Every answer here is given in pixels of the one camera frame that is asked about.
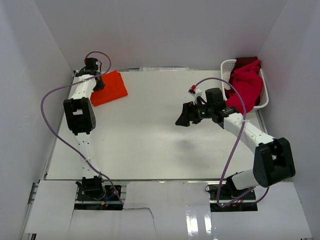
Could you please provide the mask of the orange t shirt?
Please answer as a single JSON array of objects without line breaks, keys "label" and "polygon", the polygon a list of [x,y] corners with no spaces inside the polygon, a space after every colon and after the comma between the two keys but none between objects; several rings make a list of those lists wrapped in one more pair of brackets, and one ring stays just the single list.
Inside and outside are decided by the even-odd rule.
[{"label": "orange t shirt", "polygon": [[126,97],[128,91],[120,72],[114,70],[102,76],[105,87],[93,92],[90,100],[94,107]]}]

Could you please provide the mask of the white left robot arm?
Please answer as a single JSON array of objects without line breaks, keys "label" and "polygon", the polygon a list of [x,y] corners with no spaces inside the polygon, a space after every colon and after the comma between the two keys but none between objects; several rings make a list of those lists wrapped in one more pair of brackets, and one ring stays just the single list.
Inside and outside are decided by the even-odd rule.
[{"label": "white left robot arm", "polygon": [[94,200],[101,200],[106,194],[106,187],[102,184],[99,167],[94,159],[91,144],[91,132],[96,127],[96,118],[91,104],[93,92],[104,88],[99,64],[101,61],[94,57],[84,59],[84,67],[75,74],[79,85],[69,98],[63,101],[64,113],[69,130],[74,134],[79,152],[84,155],[82,164],[83,177],[79,186],[83,194]]}]

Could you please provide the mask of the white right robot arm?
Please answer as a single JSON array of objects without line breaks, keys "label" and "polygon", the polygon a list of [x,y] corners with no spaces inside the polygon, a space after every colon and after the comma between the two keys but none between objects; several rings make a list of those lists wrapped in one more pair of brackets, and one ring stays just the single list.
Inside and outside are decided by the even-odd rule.
[{"label": "white right robot arm", "polygon": [[175,125],[189,127],[203,119],[211,119],[235,135],[237,141],[244,143],[254,155],[251,169],[227,177],[220,187],[224,195],[236,200],[248,189],[257,186],[267,188],[296,175],[291,145],[286,138],[274,138],[245,121],[235,107],[226,105],[219,88],[206,90],[205,99],[202,91],[194,85],[188,92],[194,99],[182,105]]}]

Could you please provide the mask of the printed paper strip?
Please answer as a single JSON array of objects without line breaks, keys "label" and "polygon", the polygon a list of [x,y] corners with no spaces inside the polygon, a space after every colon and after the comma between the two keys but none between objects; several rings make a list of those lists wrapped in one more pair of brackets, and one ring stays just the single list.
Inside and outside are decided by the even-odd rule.
[{"label": "printed paper strip", "polygon": [[140,67],[140,72],[184,72],[188,67]]}]

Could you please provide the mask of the white perforated plastic basket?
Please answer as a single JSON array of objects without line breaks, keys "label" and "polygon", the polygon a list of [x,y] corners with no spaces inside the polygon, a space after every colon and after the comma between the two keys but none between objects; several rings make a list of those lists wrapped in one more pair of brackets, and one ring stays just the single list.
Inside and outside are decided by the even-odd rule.
[{"label": "white perforated plastic basket", "polygon": [[[231,72],[236,64],[236,61],[237,61],[236,59],[227,59],[221,63],[220,76],[223,80],[225,80],[227,82],[230,80]],[[269,95],[268,95],[268,90],[267,90],[267,86],[266,86],[266,82],[265,82],[262,68],[259,70],[258,75],[262,78],[263,86],[262,86],[261,93],[259,95],[259,103],[258,103],[258,105],[255,105],[253,107],[253,109],[250,111],[251,113],[256,112],[259,109],[264,108],[269,103]],[[224,89],[223,93],[222,93],[223,99],[226,101],[227,95],[225,93],[225,90],[230,90],[231,88],[227,83],[224,83],[224,82],[222,82],[221,85],[222,85],[222,88]]]}]

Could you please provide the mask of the crimson red t shirt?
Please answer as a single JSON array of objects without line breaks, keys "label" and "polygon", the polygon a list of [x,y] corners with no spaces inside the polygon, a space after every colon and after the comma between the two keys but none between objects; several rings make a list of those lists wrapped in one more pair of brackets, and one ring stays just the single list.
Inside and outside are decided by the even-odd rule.
[{"label": "crimson red t shirt", "polygon": [[247,113],[259,104],[260,93],[263,88],[263,80],[258,75],[260,69],[260,59],[239,69],[233,68],[228,81],[233,88],[225,90],[228,107],[234,107],[243,114],[242,104],[245,105]]}]

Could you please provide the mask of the dark maroon t shirt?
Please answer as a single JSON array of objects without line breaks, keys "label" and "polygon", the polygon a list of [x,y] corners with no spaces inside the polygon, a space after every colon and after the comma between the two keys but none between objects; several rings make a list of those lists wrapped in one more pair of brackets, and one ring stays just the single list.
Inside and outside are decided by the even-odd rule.
[{"label": "dark maroon t shirt", "polygon": [[234,65],[234,69],[240,69],[248,64],[251,64],[252,62],[258,60],[257,56],[251,56],[251,57],[237,57],[236,62]]}]

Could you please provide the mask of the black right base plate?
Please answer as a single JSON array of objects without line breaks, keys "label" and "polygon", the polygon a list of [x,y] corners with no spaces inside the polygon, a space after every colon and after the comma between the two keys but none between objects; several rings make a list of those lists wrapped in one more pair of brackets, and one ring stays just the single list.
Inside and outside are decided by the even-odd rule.
[{"label": "black right base plate", "polygon": [[219,196],[219,203],[217,203],[218,184],[208,184],[204,191],[209,194],[209,205],[212,213],[231,213],[231,212],[257,212],[258,206],[256,203],[256,194],[251,190],[246,195],[241,196],[246,189],[237,191],[228,191],[222,185]]}]

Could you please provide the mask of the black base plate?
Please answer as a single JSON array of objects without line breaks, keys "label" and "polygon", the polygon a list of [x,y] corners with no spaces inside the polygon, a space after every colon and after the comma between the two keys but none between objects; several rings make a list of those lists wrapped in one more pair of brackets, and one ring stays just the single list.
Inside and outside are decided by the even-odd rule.
[{"label": "black base plate", "polygon": [[222,185],[219,196],[219,203],[217,203],[218,184],[208,184],[204,191],[209,194],[209,205],[212,213],[231,213],[231,212],[257,212],[258,206],[256,203],[256,194],[251,190],[246,195],[241,196],[246,189],[237,191],[228,191]]},{"label": "black base plate", "polygon": [[76,193],[74,210],[122,211],[123,206],[114,188],[111,185],[104,185],[103,187],[104,191],[99,196],[92,197],[85,193],[82,186],[79,186]]}]

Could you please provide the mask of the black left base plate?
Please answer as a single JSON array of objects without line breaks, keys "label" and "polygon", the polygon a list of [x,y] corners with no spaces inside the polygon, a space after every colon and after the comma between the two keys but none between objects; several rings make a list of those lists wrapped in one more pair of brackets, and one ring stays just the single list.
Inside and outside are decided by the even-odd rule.
[{"label": "black left base plate", "polygon": [[74,210],[122,211],[123,206],[114,188],[111,185],[104,185],[103,187],[104,191],[99,196],[92,197],[85,193],[82,186],[79,186],[76,193]]}]

